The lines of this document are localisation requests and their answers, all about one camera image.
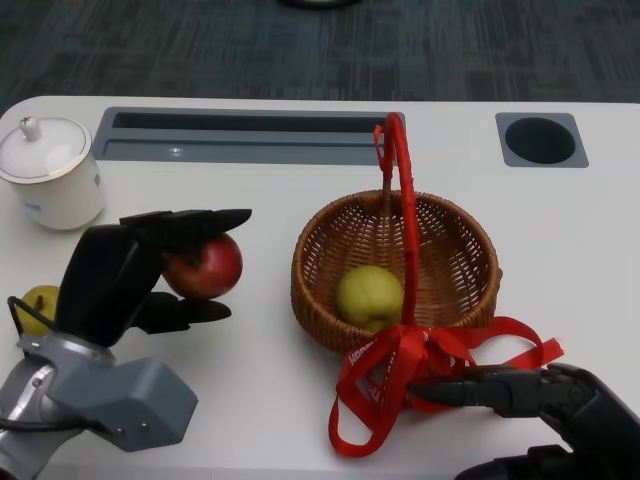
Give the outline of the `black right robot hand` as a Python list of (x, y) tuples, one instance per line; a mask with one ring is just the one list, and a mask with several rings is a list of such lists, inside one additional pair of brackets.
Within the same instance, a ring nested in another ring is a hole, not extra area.
[(539, 418), (567, 444), (531, 447), (459, 473), (461, 479), (636, 479), (639, 418), (598, 377), (579, 367), (466, 367), (410, 383), (421, 400), (482, 406), (503, 418)]

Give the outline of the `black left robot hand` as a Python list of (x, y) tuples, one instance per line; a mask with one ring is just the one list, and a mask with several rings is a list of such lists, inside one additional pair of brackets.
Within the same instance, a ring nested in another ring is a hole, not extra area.
[(60, 286), (57, 329), (108, 348), (133, 327), (149, 335), (172, 333), (230, 317), (230, 308), (212, 294), (154, 288), (172, 259), (200, 265), (206, 243), (251, 214), (249, 209), (156, 211), (88, 228)]

